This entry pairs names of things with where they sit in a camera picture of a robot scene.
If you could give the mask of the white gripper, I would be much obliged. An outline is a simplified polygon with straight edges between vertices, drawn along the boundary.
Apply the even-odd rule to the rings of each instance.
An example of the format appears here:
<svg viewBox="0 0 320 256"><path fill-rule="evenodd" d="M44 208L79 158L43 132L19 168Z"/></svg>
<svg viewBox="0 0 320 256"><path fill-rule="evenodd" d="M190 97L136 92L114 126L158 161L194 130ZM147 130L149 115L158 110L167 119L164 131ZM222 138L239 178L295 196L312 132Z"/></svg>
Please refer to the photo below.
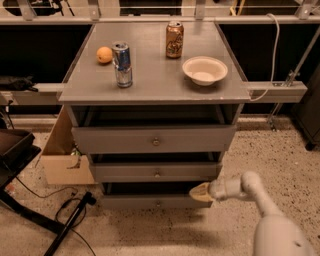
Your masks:
<svg viewBox="0 0 320 256"><path fill-rule="evenodd" d="M200 202L224 201L235 198L238 195L238 181L214 180L213 182L204 182L189 191L192 199Z"/></svg>

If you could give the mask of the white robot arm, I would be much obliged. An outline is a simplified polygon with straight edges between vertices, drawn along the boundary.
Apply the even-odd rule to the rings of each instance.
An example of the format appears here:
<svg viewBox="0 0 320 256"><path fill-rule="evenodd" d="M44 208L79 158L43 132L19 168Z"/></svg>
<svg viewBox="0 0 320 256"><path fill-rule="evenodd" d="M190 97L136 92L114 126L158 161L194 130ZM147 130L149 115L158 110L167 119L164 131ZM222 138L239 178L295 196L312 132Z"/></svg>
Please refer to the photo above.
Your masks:
<svg viewBox="0 0 320 256"><path fill-rule="evenodd" d="M239 178L204 182L189 191L202 202L254 201L261 215L253 239L253 256L318 256L301 229L276 205L261 177L252 171Z"/></svg>

